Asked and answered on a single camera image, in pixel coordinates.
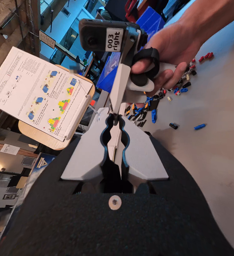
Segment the pile of small lego pieces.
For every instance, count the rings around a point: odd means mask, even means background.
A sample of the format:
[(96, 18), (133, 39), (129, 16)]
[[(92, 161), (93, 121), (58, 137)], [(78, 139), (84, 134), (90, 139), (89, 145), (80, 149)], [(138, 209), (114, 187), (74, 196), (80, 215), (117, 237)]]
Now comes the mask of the pile of small lego pieces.
[(167, 92), (171, 92), (174, 95), (181, 95), (188, 91), (188, 87), (191, 86), (190, 76), (195, 76), (196, 72), (196, 60), (192, 59), (191, 64), (187, 67), (186, 72), (183, 74), (182, 78), (176, 83), (176, 85), (168, 90), (162, 89), (157, 94), (152, 97), (146, 97), (144, 106), (139, 108), (136, 104), (132, 104), (125, 109), (125, 116), (128, 120), (134, 121), (137, 126), (143, 127), (146, 123), (147, 112), (157, 109), (158, 104), (161, 99), (163, 99)]

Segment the white metal stand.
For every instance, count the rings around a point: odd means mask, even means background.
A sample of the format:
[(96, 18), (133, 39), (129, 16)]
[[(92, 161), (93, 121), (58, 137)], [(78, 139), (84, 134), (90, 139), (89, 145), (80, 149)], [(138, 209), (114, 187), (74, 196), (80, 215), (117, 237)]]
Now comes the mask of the white metal stand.
[(95, 116), (92, 118), (92, 122), (89, 126), (89, 130), (99, 121), (103, 120), (105, 117), (108, 117), (109, 115), (109, 107), (101, 107), (97, 110), (97, 113), (95, 113)]

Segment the person's right hand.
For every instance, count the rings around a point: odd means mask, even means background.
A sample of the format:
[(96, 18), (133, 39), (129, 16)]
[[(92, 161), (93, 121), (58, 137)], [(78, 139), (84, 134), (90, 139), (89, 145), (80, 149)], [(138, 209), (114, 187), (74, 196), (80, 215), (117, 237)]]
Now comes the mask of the person's right hand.
[(208, 32), (200, 21), (182, 17), (152, 36), (145, 48), (157, 49), (160, 62), (173, 64), (176, 69), (167, 69), (157, 75), (154, 90), (146, 93), (148, 97), (154, 96), (162, 88), (171, 89), (179, 82), (188, 64), (209, 38)]

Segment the red plastic chair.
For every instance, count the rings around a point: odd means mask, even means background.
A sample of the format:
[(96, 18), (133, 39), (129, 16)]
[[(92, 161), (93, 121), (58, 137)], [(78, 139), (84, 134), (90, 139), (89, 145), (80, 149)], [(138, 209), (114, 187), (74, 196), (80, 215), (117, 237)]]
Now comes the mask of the red plastic chair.
[(126, 18), (128, 16), (138, 16), (142, 14), (147, 7), (147, 0), (128, 0), (125, 4)]

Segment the white paper notice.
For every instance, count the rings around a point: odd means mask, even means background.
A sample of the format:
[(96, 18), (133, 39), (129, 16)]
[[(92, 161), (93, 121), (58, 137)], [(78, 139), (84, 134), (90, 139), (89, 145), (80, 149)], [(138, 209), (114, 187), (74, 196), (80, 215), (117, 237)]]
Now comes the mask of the white paper notice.
[(4, 144), (0, 149), (0, 152), (10, 154), (10, 155), (17, 155), (20, 150), (20, 147)]

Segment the hanging white sign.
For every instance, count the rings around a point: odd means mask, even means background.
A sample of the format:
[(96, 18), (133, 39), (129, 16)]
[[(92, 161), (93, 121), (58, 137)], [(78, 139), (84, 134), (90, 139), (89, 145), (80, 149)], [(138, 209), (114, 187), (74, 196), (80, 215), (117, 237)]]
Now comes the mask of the hanging white sign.
[(51, 47), (52, 49), (55, 49), (56, 41), (45, 34), (42, 30), (39, 31), (39, 40)]

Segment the lego instruction booklet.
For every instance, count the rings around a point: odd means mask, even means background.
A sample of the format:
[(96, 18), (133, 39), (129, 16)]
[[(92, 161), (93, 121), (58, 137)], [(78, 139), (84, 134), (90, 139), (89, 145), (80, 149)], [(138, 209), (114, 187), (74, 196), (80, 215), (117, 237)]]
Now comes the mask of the lego instruction booklet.
[(111, 135), (111, 139), (107, 144), (107, 148), (108, 148), (109, 158), (112, 162), (114, 162), (116, 150), (118, 148), (119, 140), (121, 137), (121, 130), (119, 129), (119, 126), (113, 126), (112, 129), (110, 130), (110, 135)]

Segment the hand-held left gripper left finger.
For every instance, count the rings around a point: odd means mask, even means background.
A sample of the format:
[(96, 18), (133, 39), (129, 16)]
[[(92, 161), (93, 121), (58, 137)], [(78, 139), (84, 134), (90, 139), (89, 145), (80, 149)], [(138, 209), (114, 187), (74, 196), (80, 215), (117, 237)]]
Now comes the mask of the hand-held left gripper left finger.
[(78, 182), (74, 193), (80, 193), (88, 183), (99, 185), (103, 193), (114, 192), (114, 162), (107, 148), (113, 121), (113, 115), (109, 114), (80, 138), (61, 176), (62, 180)]

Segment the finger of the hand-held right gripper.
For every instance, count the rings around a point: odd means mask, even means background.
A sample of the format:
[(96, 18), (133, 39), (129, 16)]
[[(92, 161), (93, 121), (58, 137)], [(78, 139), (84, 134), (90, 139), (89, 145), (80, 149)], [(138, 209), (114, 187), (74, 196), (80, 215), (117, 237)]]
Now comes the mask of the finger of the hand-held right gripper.
[(118, 117), (119, 109), (122, 103), (126, 103), (127, 100), (123, 100), (125, 94), (126, 86), (128, 83), (131, 67), (125, 64), (119, 64), (110, 92), (110, 109), (114, 118)]

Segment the blue plastic bin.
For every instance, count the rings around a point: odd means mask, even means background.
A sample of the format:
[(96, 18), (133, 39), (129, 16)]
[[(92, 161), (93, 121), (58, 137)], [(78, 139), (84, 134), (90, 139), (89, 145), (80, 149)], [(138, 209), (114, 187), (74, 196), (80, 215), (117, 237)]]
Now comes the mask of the blue plastic bin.
[[(153, 11), (153, 9), (151, 7), (147, 7), (147, 9), (144, 11), (144, 13), (141, 15), (141, 17), (136, 22), (136, 24), (138, 24), (140, 26), (140, 28), (143, 29), (147, 33), (147, 35), (148, 35), (147, 41), (149, 41), (150, 38), (156, 32), (158, 32), (159, 30), (161, 30), (164, 27), (165, 22), (164, 22), (163, 18), (160, 16), (160, 14), (158, 14), (156, 11)], [(113, 52), (111, 55), (121, 56), (121, 53)], [(106, 67), (106, 64), (103, 68), (103, 71), (100, 75), (100, 78), (99, 78), (96, 86), (98, 88), (110, 93), (118, 67), (116, 67), (108, 75), (106, 74), (105, 67)]]

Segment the lego set box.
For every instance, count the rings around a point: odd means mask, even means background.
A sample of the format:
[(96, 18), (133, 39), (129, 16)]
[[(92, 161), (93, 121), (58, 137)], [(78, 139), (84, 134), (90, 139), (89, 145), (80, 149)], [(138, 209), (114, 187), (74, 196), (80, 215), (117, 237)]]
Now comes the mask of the lego set box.
[(29, 190), (31, 189), (34, 182), (40, 176), (40, 174), (44, 171), (44, 169), (56, 158), (56, 156), (49, 155), (46, 153), (40, 153), (38, 158), (31, 171), (29, 171), (28, 177), (21, 177), (16, 188), (19, 188), (21, 191), (18, 192), (18, 200), (17, 204), (20, 205), (25, 197), (27, 196)]

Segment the white printed instruction sheet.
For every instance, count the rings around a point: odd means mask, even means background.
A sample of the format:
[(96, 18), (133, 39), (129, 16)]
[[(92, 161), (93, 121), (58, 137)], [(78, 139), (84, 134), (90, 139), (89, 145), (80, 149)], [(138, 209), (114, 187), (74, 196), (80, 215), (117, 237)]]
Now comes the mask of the white printed instruction sheet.
[(0, 66), (0, 110), (63, 142), (71, 139), (93, 83), (12, 47)]

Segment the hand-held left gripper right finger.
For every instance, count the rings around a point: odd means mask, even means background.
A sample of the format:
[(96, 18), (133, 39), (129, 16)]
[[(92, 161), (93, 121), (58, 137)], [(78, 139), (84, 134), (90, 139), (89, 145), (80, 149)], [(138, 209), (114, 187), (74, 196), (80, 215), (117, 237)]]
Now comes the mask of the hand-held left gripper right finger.
[(150, 136), (122, 115), (119, 116), (122, 131), (122, 181), (138, 187), (148, 181), (161, 181), (169, 176), (150, 139)]

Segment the clear plastic bag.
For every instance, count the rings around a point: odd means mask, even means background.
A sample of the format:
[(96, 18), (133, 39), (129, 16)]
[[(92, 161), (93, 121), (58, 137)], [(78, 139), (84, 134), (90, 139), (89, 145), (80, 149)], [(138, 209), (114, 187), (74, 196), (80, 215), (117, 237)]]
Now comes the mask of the clear plastic bag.
[(106, 74), (108, 75), (110, 72), (112, 72), (119, 64), (119, 55), (111, 55), (109, 57), (109, 60), (106, 63)]

